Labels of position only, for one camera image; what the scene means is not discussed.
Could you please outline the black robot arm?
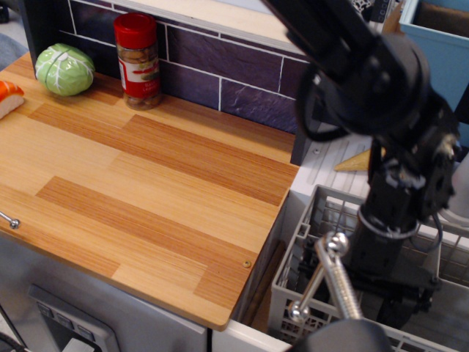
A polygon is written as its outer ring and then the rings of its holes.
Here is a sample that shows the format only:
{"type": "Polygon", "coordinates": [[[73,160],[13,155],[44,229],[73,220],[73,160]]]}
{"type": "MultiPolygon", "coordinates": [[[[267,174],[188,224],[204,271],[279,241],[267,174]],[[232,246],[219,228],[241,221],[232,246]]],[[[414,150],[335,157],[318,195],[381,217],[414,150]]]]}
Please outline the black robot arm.
{"type": "Polygon", "coordinates": [[[370,189],[345,265],[356,288],[382,298],[377,321],[401,328],[440,288],[402,246],[454,196],[458,120],[433,90],[423,52],[371,29],[350,1],[268,1],[267,8],[310,61],[297,98],[305,135],[372,138],[370,189]]]}

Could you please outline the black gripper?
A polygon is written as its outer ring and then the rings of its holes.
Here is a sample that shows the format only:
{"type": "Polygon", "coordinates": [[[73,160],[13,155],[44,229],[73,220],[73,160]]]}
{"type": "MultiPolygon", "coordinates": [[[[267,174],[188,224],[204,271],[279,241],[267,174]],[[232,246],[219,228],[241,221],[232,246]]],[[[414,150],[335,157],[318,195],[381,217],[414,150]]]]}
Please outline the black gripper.
{"type": "MultiPolygon", "coordinates": [[[[348,237],[350,249],[344,262],[353,287],[383,299],[378,323],[401,329],[412,316],[432,306],[440,280],[402,254],[403,244],[411,242],[418,226],[427,220],[409,215],[380,218],[366,208],[358,211],[358,223],[348,237]]],[[[304,323],[310,315],[309,302],[322,283],[322,263],[315,242],[306,242],[298,270],[298,292],[303,293],[292,303],[292,319],[304,323]]]]}

